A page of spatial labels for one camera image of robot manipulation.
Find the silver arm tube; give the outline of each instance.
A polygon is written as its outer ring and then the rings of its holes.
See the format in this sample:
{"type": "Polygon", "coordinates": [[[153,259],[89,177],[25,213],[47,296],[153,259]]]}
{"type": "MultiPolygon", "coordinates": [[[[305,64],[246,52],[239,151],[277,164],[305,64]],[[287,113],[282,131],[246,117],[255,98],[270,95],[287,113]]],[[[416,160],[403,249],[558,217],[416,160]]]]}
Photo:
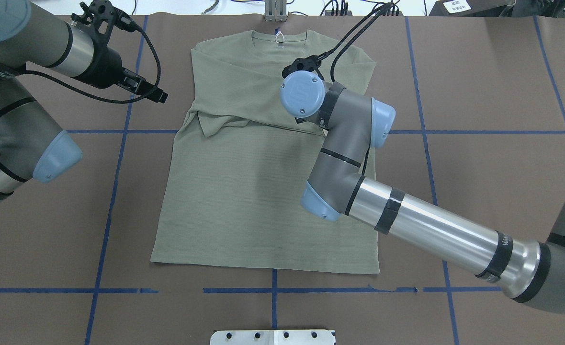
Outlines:
{"type": "Polygon", "coordinates": [[[513,240],[370,179],[364,179],[359,187],[349,216],[375,228],[388,221],[390,228],[381,232],[499,285],[511,299],[525,292],[539,266],[541,251],[537,241],[513,240]],[[397,196],[392,199],[394,191],[397,196]],[[398,205],[397,212],[383,215],[392,205],[398,205]]]}

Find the black clamp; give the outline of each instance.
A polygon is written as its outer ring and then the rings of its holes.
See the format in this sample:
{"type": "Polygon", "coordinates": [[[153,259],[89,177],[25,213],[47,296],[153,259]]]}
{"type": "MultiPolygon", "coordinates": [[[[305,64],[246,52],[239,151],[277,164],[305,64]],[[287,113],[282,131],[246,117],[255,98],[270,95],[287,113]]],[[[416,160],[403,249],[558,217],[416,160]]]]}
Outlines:
{"type": "Polygon", "coordinates": [[[297,72],[298,70],[307,70],[308,72],[316,71],[319,78],[324,81],[325,79],[319,71],[322,59],[324,59],[322,54],[319,56],[311,55],[309,57],[298,57],[291,65],[282,69],[282,77],[286,78],[289,74],[297,72]]]}

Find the blue joint cap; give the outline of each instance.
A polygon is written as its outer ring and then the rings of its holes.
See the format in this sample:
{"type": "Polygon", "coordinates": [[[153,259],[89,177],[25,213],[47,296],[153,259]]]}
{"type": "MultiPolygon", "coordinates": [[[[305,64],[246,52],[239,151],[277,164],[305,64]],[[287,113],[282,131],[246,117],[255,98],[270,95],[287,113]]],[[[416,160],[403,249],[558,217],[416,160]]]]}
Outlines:
{"type": "Polygon", "coordinates": [[[14,37],[31,18],[28,0],[0,0],[0,42],[14,37]]]}
{"type": "Polygon", "coordinates": [[[370,147],[382,147],[396,119],[396,110],[372,97],[372,139],[370,147]]]}
{"type": "Polygon", "coordinates": [[[340,213],[323,200],[308,181],[306,181],[306,189],[302,195],[302,206],[311,214],[322,219],[336,221],[340,216],[340,213]]]}
{"type": "Polygon", "coordinates": [[[63,174],[74,164],[83,159],[83,152],[70,138],[68,132],[61,131],[48,144],[46,150],[35,165],[34,179],[46,184],[63,174]]]}
{"type": "Polygon", "coordinates": [[[291,115],[304,118],[319,111],[325,93],[325,85],[319,76],[307,70],[298,70],[284,79],[281,103],[291,115]]]}

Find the white label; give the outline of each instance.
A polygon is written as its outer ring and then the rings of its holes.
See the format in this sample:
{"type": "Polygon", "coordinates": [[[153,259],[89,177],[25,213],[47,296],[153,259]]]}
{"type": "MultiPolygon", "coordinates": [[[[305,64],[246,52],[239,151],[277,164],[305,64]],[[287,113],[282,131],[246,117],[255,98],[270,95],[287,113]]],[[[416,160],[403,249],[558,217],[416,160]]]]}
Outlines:
{"type": "Polygon", "coordinates": [[[449,11],[449,13],[458,13],[472,9],[472,7],[468,5],[468,2],[466,2],[466,0],[453,0],[445,2],[444,7],[446,7],[446,10],[449,11]]]}

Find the wire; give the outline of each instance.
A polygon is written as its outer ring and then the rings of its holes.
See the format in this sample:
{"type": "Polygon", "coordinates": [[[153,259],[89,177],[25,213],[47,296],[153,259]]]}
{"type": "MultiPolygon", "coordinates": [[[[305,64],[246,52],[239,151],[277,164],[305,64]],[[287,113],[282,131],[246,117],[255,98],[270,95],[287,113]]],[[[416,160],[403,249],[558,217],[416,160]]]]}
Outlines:
{"type": "Polygon", "coordinates": [[[155,63],[157,64],[157,79],[155,80],[155,84],[153,85],[153,88],[151,90],[149,90],[149,92],[143,94],[142,96],[138,97],[138,98],[133,98],[131,100],[124,100],[124,101],[118,101],[118,100],[108,100],[107,98],[102,98],[102,97],[98,97],[95,96],[94,94],[90,94],[89,92],[84,92],[83,90],[80,90],[78,88],[73,87],[72,85],[69,85],[68,83],[65,83],[64,81],[61,81],[53,76],[49,76],[46,73],[43,72],[39,72],[37,70],[25,70],[24,73],[25,74],[33,74],[34,76],[40,76],[40,77],[44,77],[50,81],[54,81],[55,83],[58,83],[74,92],[78,92],[79,94],[82,94],[83,96],[87,96],[88,98],[92,98],[93,100],[96,101],[101,101],[101,102],[106,102],[106,103],[114,103],[114,104],[129,104],[129,103],[134,103],[140,100],[143,100],[144,98],[150,96],[151,94],[153,94],[153,92],[155,92],[155,90],[157,90],[157,86],[159,85],[159,81],[161,79],[161,62],[159,60],[159,57],[157,56],[157,52],[155,52],[155,48],[153,46],[153,43],[151,43],[151,40],[149,39],[147,33],[144,32],[144,30],[142,28],[140,28],[140,26],[138,26],[136,24],[136,30],[142,34],[142,36],[144,37],[144,40],[147,42],[147,45],[149,48],[151,48],[151,52],[153,52],[153,57],[155,58],[155,63]]]}
{"type": "Polygon", "coordinates": [[[327,9],[327,6],[329,6],[329,4],[331,4],[331,15],[333,15],[333,11],[334,11],[334,9],[333,9],[333,3],[334,3],[334,2],[336,3],[336,7],[337,7],[337,6],[338,6],[338,0],[329,0],[329,2],[327,2],[327,3],[325,4],[325,6],[323,6],[323,10],[321,11],[321,13],[320,13],[319,15],[323,15],[323,13],[325,13],[325,11],[326,11],[326,9],[327,9]]]}
{"type": "Polygon", "coordinates": [[[353,26],[347,33],[346,35],[344,35],[344,37],[342,37],[342,39],[336,44],[336,46],[332,49],[330,49],[329,51],[322,53],[321,55],[319,55],[319,59],[325,59],[326,57],[330,56],[333,52],[335,52],[338,48],[340,48],[340,46],[342,45],[342,43],[344,43],[344,41],[346,41],[346,39],[350,36],[350,34],[353,33],[353,31],[355,31],[361,24],[363,24],[363,22],[365,22],[366,20],[368,20],[368,18],[370,18],[370,16],[372,16],[373,14],[377,13],[377,10],[374,9],[372,10],[370,13],[368,13],[365,17],[363,17],[357,24],[355,24],[355,26],[353,26]]]}
{"type": "MultiPolygon", "coordinates": [[[[374,9],[373,11],[368,13],[368,15],[366,15],[359,23],[357,23],[357,24],[361,24],[367,18],[372,16],[372,14],[375,14],[374,18],[370,19],[370,21],[363,28],[361,28],[361,30],[359,30],[357,32],[357,34],[355,36],[353,36],[352,39],[350,39],[350,41],[346,44],[346,46],[344,46],[344,48],[342,48],[342,50],[340,50],[340,52],[336,55],[335,59],[333,59],[333,63],[331,63],[331,68],[330,68],[331,82],[336,81],[335,77],[333,76],[333,72],[336,68],[336,64],[338,63],[338,59],[340,59],[342,54],[344,54],[344,52],[346,52],[346,50],[348,50],[348,48],[350,48],[350,46],[353,44],[353,42],[355,42],[359,38],[359,36],[361,36],[361,34],[363,34],[368,28],[370,28],[370,26],[378,19],[378,17],[380,17],[383,13],[385,13],[385,11],[388,11],[391,8],[391,6],[390,6],[391,4],[392,4],[392,2],[388,3],[388,4],[381,5],[377,9],[374,9]]],[[[347,33],[347,35],[352,33],[352,31],[354,31],[354,30],[355,30],[355,28],[353,28],[351,31],[349,31],[347,33]]]]}
{"type": "Polygon", "coordinates": [[[365,168],[368,166],[368,156],[370,155],[370,147],[368,147],[368,150],[365,152],[365,159],[363,160],[363,170],[361,172],[361,175],[365,176],[365,168]]]}
{"type": "MultiPolygon", "coordinates": [[[[231,2],[265,2],[265,0],[230,0],[231,2]]],[[[295,0],[291,0],[291,2],[287,2],[287,5],[291,5],[295,2],[295,0]]]]}
{"type": "Polygon", "coordinates": [[[213,9],[215,9],[215,7],[219,4],[220,0],[215,0],[214,4],[212,4],[212,6],[208,7],[205,11],[202,12],[202,14],[206,14],[210,11],[212,11],[213,9]]]}

